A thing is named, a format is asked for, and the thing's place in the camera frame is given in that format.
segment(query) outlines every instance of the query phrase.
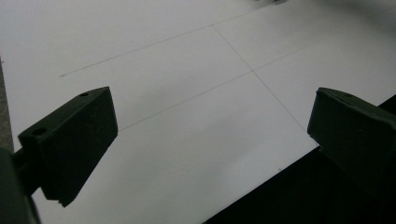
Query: white surface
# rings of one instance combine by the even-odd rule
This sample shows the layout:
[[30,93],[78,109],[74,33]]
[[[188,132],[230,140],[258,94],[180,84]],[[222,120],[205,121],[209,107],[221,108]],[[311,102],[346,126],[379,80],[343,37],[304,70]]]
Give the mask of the white surface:
[[[381,17],[396,19],[395,12]],[[256,73],[305,128],[319,87],[346,91],[379,105],[396,94],[396,23],[389,29],[390,21],[381,26],[367,21],[350,25],[339,35]]]
[[66,209],[35,199],[44,223],[202,223],[314,147],[248,74],[121,132]]
[[319,86],[373,104],[396,93],[395,1],[267,3],[0,3],[16,147],[101,86],[121,128],[67,208],[35,194],[43,223],[201,223],[315,147]]

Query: black plastic block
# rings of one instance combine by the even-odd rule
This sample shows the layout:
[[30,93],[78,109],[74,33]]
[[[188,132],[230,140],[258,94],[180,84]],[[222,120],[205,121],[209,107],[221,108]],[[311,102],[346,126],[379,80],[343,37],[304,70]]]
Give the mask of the black plastic block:
[[43,164],[47,199],[67,206],[118,134],[109,87],[87,91],[19,135],[23,150]]
[[319,88],[308,133],[367,193],[395,198],[395,115],[351,94]]

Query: screw hole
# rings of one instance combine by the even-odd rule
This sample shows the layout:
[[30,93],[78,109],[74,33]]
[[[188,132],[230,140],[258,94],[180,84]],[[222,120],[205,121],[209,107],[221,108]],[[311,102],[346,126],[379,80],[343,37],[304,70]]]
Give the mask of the screw hole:
[[40,128],[40,129],[34,130],[34,131],[32,132],[32,134],[33,134],[33,135],[41,135],[41,134],[45,133],[46,131],[47,131],[47,129],[45,129],[45,128]]

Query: dark surface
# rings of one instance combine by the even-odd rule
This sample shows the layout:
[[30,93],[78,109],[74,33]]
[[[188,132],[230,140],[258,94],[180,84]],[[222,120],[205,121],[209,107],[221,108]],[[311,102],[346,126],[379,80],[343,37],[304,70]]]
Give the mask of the dark surface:
[[0,148],[0,164],[0,223],[39,223],[32,199],[23,193],[11,154],[3,148]]
[[9,151],[14,150],[9,122],[6,86],[4,83],[3,69],[0,64],[0,147]]
[[[380,107],[395,114],[396,95]],[[395,204],[367,194],[318,147],[206,223],[396,223]]]
[[62,105],[19,135],[22,149],[15,163],[22,164],[19,173],[26,193],[39,185],[47,199],[69,205],[117,134],[109,87]]

